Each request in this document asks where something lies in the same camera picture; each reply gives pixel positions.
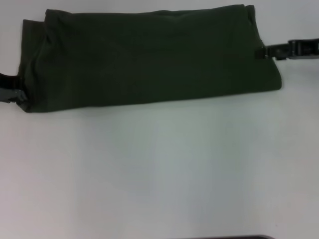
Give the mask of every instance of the folded fabric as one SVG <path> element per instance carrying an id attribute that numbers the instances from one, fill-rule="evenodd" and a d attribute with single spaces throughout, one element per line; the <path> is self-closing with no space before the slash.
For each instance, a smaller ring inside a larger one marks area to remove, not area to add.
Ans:
<path id="1" fill-rule="evenodd" d="M 253 6 L 148 13 L 47 10 L 24 20 L 26 112 L 189 100 L 277 90 Z"/>

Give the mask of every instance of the white surface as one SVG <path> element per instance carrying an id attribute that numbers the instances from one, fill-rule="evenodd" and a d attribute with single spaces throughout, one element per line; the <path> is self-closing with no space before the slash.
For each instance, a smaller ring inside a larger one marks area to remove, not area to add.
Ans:
<path id="1" fill-rule="evenodd" d="M 254 4 L 266 44 L 319 37 L 314 0 L 2 0 L 0 72 L 47 8 L 143 12 Z M 0 104 L 1 239 L 318 238 L 319 61 L 281 91 L 26 114 Z"/>

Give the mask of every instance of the white backdrop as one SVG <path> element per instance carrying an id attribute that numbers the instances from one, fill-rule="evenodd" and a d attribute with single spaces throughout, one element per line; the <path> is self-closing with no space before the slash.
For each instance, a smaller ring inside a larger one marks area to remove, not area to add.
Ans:
<path id="1" fill-rule="evenodd" d="M 314 0 L 1 0 L 0 72 L 47 8 L 256 7 L 266 44 L 319 37 Z M 318 237 L 319 60 L 283 61 L 280 91 L 26 114 L 0 104 L 1 239 Z"/>

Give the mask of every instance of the white table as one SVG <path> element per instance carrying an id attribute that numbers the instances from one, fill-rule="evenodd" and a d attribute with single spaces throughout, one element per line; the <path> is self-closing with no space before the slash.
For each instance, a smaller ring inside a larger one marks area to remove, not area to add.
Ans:
<path id="1" fill-rule="evenodd" d="M 47 8 L 144 12 L 253 4 L 265 44 L 319 37 L 314 0 L 2 0 L 0 72 Z M 319 230 L 319 60 L 280 91 L 26 114 L 0 104 L 1 239 L 174 239 Z"/>

